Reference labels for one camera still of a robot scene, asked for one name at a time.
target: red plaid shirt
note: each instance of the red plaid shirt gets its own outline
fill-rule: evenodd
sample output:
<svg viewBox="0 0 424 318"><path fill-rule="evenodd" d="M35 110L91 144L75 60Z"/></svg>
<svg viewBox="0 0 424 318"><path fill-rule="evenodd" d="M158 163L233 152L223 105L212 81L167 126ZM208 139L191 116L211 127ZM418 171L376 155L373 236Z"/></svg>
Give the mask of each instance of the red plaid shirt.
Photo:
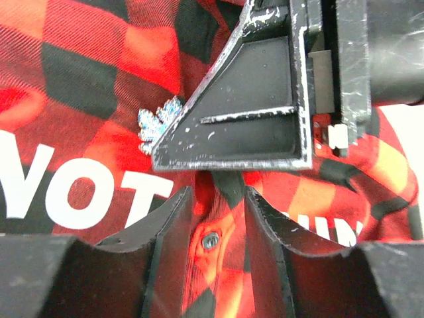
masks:
<svg viewBox="0 0 424 318"><path fill-rule="evenodd" d="M152 171L138 150L138 110L190 97L242 4L1 0L0 231L73 233L95 243L192 186L186 317L254 317L244 184L344 245L422 239L417 180L378 108L349 158L316 157L310 171ZM212 231L219 243L205 250Z"/></svg>

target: black plastic bracket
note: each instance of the black plastic bracket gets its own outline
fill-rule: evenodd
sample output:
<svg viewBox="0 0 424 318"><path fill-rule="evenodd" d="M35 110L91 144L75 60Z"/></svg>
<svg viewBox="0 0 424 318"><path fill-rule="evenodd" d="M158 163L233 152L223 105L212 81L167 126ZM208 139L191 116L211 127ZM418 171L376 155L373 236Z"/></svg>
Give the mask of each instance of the black plastic bracket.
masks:
<svg viewBox="0 0 424 318"><path fill-rule="evenodd" d="M421 243L345 248L282 215L252 188L245 202L257 317L424 315Z"/></svg>
<svg viewBox="0 0 424 318"><path fill-rule="evenodd" d="M2 318L179 317L192 192L91 246L76 237L0 238Z"/></svg>
<svg viewBox="0 0 424 318"><path fill-rule="evenodd" d="M311 167L307 8L268 2L247 1L218 60L154 147L155 170Z"/></svg>

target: triangular black bracket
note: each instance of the triangular black bracket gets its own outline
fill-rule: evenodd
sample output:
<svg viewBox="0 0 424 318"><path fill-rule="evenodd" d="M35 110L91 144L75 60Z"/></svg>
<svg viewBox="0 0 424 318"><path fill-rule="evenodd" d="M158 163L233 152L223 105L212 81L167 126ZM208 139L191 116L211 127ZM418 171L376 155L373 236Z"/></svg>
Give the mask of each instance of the triangular black bracket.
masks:
<svg viewBox="0 0 424 318"><path fill-rule="evenodd" d="M311 36L303 1L248 0L221 55L156 143L153 168L311 168Z"/></svg>

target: glittery snowflake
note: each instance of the glittery snowflake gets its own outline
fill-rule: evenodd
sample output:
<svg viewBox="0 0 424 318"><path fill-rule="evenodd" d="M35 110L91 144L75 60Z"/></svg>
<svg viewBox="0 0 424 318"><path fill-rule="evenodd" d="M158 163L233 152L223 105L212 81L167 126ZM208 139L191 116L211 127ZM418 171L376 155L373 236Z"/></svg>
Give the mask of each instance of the glittery snowflake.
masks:
<svg viewBox="0 0 424 318"><path fill-rule="evenodd" d="M147 109L138 112L138 125L141 128L138 136L142 141L139 148L142 153L147 155L152 153L153 146L180 113L181 108L181 102L175 96L165 102L163 108L158 107L156 116Z"/></svg>

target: shirt button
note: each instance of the shirt button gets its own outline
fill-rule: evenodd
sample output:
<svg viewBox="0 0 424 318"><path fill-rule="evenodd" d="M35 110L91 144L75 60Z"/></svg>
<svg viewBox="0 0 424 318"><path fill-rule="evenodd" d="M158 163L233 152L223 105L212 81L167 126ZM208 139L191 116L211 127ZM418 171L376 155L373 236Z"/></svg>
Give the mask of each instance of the shirt button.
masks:
<svg viewBox="0 0 424 318"><path fill-rule="evenodd" d="M215 232L211 232L201 240L201 243L205 250L211 250L215 246L217 246L219 242L219 235Z"/></svg>

